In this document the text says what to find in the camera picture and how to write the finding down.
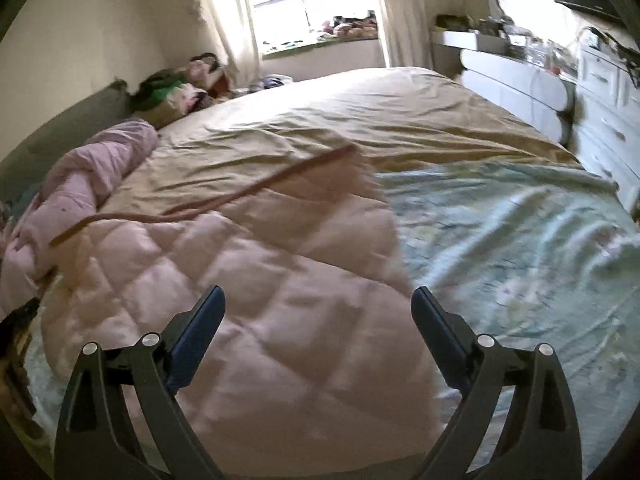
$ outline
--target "white dresser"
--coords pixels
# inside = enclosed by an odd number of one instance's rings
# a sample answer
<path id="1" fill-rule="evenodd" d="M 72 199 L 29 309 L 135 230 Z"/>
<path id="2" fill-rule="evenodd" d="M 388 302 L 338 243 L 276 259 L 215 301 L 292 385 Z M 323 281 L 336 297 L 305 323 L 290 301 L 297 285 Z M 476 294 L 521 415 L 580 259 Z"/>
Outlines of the white dresser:
<path id="1" fill-rule="evenodd" d="M 566 144 L 572 130 L 575 84 L 510 57 L 463 50 L 461 83 L 510 111 L 553 142 Z"/>
<path id="2" fill-rule="evenodd" d="M 618 199 L 637 213 L 640 193 L 640 90 L 624 65 L 583 46 L 570 151 L 585 170 L 618 184 Z"/>

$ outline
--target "drawer handle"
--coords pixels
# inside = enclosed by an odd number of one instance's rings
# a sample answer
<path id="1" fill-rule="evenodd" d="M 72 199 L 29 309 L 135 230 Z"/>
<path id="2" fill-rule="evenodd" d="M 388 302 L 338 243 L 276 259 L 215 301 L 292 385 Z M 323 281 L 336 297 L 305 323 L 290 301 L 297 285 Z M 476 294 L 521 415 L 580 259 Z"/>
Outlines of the drawer handle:
<path id="1" fill-rule="evenodd" d="M 591 75 L 594 76 L 594 78 L 596 78 L 601 83 L 609 84 L 609 80 L 606 77 L 603 77 L 600 74 L 596 74 L 595 72 L 591 72 Z"/>
<path id="2" fill-rule="evenodd" d="M 625 134 L 622 133 L 621 131 L 615 129 L 613 126 L 611 126 L 606 119 L 602 120 L 602 124 L 604 124 L 609 130 L 611 130 L 613 132 L 613 134 L 619 138 L 622 142 L 626 142 L 626 137 Z"/>
<path id="3" fill-rule="evenodd" d="M 593 160 L 596 161 L 596 163 L 598 164 L 598 166 L 600 167 L 600 169 L 602 170 L 602 173 L 604 173 L 605 175 L 607 175 L 609 178 L 613 178 L 613 173 L 611 173 L 607 168 L 605 168 L 602 163 L 598 160 L 598 157 L 595 155 L 591 155 L 593 157 Z"/>

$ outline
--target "gray headboard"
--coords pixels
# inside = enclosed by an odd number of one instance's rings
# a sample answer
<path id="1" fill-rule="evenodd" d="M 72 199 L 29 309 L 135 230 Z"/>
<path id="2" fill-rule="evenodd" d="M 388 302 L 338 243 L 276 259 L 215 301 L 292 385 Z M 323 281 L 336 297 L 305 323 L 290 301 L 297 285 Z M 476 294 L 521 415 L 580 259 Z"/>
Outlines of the gray headboard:
<path id="1" fill-rule="evenodd" d="M 127 83 L 118 80 L 43 124 L 0 162 L 0 201 L 15 202 L 62 155 L 130 115 Z"/>

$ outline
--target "pink comforter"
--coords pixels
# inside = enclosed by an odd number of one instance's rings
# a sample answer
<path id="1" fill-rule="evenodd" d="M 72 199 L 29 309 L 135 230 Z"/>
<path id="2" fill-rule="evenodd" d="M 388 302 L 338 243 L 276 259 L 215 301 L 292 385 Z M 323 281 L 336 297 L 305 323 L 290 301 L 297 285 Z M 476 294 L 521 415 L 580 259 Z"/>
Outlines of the pink comforter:
<path id="1" fill-rule="evenodd" d="M 10 236 L 0 273 L 0 320 L 39 297 L 52 268 L 50 241 L 93 215 L 157 143 L 156 130 L 133 119 L 101 131 L 60 158 Z"/>
<path id="2" fill-rule="evenodd" d="M 225 319 L 177 400 L 222 471 L 330 474 L 426 452 L 440 430 L 434 363 L 363 156 L 341 148 L 191 207 L 99 214 L 54 241 L 61 279 L 42 316 L 54 373 L 68 378 L 89 341 L 160 332 L 219 285 Z"/>

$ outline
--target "light green blanket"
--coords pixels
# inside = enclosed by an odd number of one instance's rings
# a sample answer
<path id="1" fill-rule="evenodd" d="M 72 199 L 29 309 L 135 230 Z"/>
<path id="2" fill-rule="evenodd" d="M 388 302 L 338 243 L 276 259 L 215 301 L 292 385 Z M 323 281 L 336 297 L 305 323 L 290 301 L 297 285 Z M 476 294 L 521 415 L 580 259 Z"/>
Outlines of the light green blanket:
<path id="1" fill-rule="evenodd" d="M 640 234 L 613 183 L 580 170 L 460 163 L 380 174 L 415 286 L 506 346 L 556 348 L 577 410 L 584 473 L 640 400 Z M 504 391 L 476 465 L 497 442 Z M 444 382 L 443 422 L 458 393 Z"/>

